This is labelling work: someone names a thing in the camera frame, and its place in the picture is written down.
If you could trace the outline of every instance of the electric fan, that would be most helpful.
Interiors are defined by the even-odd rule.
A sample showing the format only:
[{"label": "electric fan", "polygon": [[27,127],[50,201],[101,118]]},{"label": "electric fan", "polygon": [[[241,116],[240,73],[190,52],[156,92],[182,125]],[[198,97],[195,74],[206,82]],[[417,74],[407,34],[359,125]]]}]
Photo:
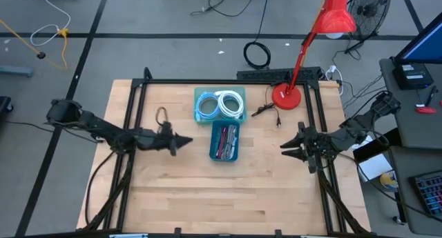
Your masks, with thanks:
[{"label": "electric fan", "polygon": [[391,0],[349,0],[348,12],[356,22],[356,31],[350,37],[358,40],[356,45],[348,48],[345,53],[353,50],[364,41],[377,35],[377,32],[387,16]]}]

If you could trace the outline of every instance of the teal container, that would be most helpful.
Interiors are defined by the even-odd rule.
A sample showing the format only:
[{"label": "teal container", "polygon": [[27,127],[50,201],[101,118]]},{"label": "teal container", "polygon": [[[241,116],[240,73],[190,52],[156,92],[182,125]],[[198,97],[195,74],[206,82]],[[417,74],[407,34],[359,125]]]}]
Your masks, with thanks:
[{"label": "teal container", "polygon": [[[228,128],[230,125],[233,125],[236,127],[236,131],[234,134],[234,142],[230,143],[231,146],[235,147],[235,150],[233,151],[233,156],[231,158],[219,158],[217,157],[217,152],[219,152],[219,146],[220,146],[220,140],[221,140],[221,132],[220,130],[223,128]],[[210,140],[210,151],[209,156],[214,161],[227,161],[227,162],[234,162],[238,159],[238,150],[240,145],[240,123],[235,120],[218,120],[214,121],[212,124],[212,138]]]},{"label": "teal container", "polygon": [[[198,119],[197,112],[195,110],[197,109],[197,102],[198,102],[198,99],[201,97],[201,95],[206,92],[217,92],[217,91],[221,91],[221,90],[232,90],[241,96],[242,102],[244,103],[244,110],[242,112],[242,116],[238,119],[230,119],[227,117],[223,117],[221,115],[221,113],[219,113],[218,115],[216,115],[212,119]],[[213,123],[216,120],[235,120],[239,123],[243,123],[247,119],[246,90],[244,89],[244,87],[196,87],[193,92],[193,98],[194,98],[194,100],[193,100],[193,118],[199,124],[209,124],[209,123]],[[227,100],[224,102],[224,104],[228,109],[231,109],[231,110],[238,109],[238,103],[236,103],[236,101],[234,101],[234,100]],[[200,106],[200,111],[205,114],[212,113],[215,110],[217,105],[218,105],[218,103],[215,99],[207,100]]]}]

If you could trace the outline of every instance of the lamp arm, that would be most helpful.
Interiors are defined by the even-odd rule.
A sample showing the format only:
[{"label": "lamp arm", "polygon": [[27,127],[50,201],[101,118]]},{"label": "lamp arm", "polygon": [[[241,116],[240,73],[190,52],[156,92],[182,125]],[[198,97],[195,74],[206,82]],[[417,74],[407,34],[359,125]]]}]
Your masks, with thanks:
[{"label": "lamp arm", "polygon": [[290,95],[291,91],[293,90],[293,88],[296,85],[296,78],[298,77],[299,70],[301,68],[302,62],[304,61],[304,56],[306,55],[307,49],[309,48],[310,44],[315,39],[316,35],[317,34],[315,32],[311,31],[305,37],[304,41],[301,44],[301,50],[299,52],[298,60],[296,61],[296,65],[295,65],[295,68],[294,68],[294,71],[293,71],[293,78],[291,79],[290,86],[287,88],[287,91],[286,91],[287,95]]}]

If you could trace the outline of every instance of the red lamp base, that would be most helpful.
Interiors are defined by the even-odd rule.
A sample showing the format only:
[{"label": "red lamp base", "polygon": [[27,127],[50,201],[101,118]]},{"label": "red lamp base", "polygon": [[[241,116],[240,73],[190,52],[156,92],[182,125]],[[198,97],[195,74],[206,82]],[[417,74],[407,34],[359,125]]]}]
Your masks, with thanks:
[{"label": "red lamp base", "polygon": [[295,87],[290,95],[287,95],[286,90],[288,87],[287,83],[282,83],[276,86],[271,94],[273,103],[283,110],[293,110],[301,102],[301,92]]}]

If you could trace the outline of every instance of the red object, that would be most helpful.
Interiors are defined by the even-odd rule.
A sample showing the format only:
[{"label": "red object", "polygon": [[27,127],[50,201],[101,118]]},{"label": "red object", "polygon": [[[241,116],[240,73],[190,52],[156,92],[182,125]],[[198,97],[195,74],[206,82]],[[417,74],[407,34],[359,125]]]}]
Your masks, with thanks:
[{"label": "red object", "polygon": [[434,114],[434,113],[436,113],[436,109],[431,108],[431,107],[416,108],[416,111],[421,114]]},{"label": "red object", "polygon": [[222,129],[220,146],[218,147],[218,151],[216,152],[216,158],[221,159],[222,148],[224,147],[224,140],[226,139],[226,128]]},{"label": "red object", "polygon": [[271,100],[279,103],[278,107],[283,110],[293,110],[301,102],[301,92],[297,88],[291,91],[290,95],[285,94],[289,87],[288,83],[276,86],[271,93]]},{"label": "red object", "polygon": [[[285,110],[291,110],[298,106],[300,102],[300,92],[295,87],[296,78],[298,77],[305,53],[318,33],[353,32],[355,30],[356,24],[351,14],[347,11],[347,0],[325,0],[315,24],[301,45],[301,51],[298,55],[298,60],[293,72],[294,76],[290,85],[284,84],[284,86],[287,87],[285,91],[283,91],[284,95],[281,97],[278,97],[281,89],[279,87],[273,89],[272,99],[275,105]],[[290,97],[292,94],[296,96],[299,95],[299,100],[298,97]]]}]

